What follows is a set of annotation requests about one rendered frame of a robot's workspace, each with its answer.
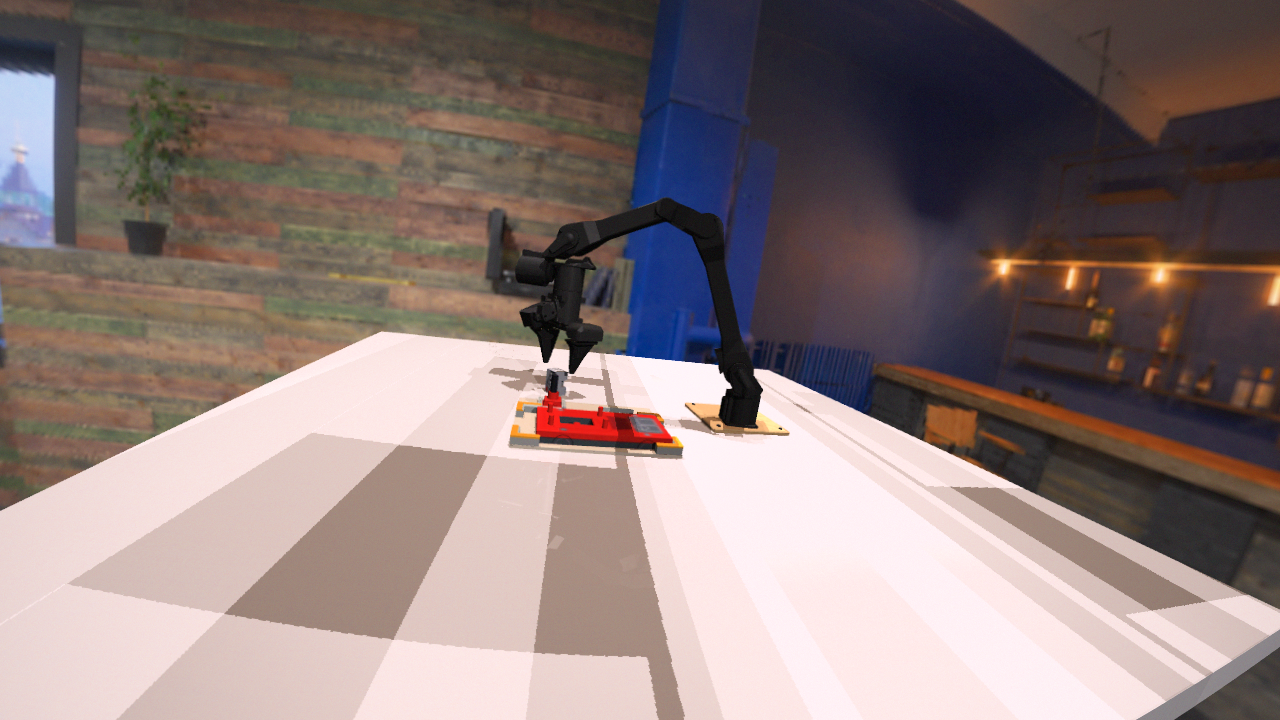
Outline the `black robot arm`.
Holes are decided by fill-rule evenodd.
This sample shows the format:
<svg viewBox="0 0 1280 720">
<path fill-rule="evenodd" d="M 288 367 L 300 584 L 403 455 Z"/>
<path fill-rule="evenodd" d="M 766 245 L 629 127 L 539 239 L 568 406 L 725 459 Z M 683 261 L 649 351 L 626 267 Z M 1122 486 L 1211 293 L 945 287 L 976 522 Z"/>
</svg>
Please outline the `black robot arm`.
<svg viewBox="0 0 1280 720">
<path fill-rule="evenodd" d="M 692 236 L 698 252 L 707 268 L 710 296 L 721 332 L 721 348 L 716 348 L 719 360 L 718 372 L 732 389 L 724 389 L 721 397 L 721 420 L 727 427 L 758 429 L 756 414 L 762 398 L 762 386 L 754 377 L 753 360 L 742 341 L 739 320 L 733 307 L 730 278 L 724 265 L 724 228 L 719 217 L 712 213 L 699 213 L 692 208 L 676 202 L 673 199 L 659 199 L 641 208 L 621 211 L 596 222 L 576 222 L 564 224 L 557 238 L 544 252 L 524 249 L 515 266 L 516 281 L 520 284 L 547 287 L 554 281 L 553 288 L 582 292 L 585 272 L 595 270 L 591 258 L 582 258 L 599 249 L 609 240 L 640 231 L 649 225 L 669 223 L 677 229 Z M 554 263 L 556 259 L 566 263 Z M 559 322 L 562 307 L 556 296 L 541 295 L 541 301 L 518 311 L 524 325 L 538 328 L 541 324 Z"/>
</svg>

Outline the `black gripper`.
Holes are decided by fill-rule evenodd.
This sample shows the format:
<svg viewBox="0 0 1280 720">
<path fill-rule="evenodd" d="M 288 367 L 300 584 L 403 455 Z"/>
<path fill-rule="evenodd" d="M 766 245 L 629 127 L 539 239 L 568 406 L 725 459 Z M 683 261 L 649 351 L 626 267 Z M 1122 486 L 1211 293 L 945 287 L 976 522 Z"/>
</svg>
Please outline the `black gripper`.
<svg viewBox="0 0 1280 720">
<path fill-rule="evenodd" d="M 550 361 L 556 341 L 561 331 L 566 331 L 564 333 L 570 338 L 564 340 L 570 346 L 568 374 L 573 374 L 593 346 L 602 342 L 604 331 L 602 331 L 602 325 L 582 323 L 582 318 L 579 318 L 580 302 L 585 304 L 581 292 L 553 288 L 553 293 L 548 293 L 547 299 L 550 296 L 559 300 L 563 316 L 559 316 L 559 322 L 552 319 L 538 328 L 530 327 L 530 329 L 538 334 L 543 363 Z"/>
</svg>

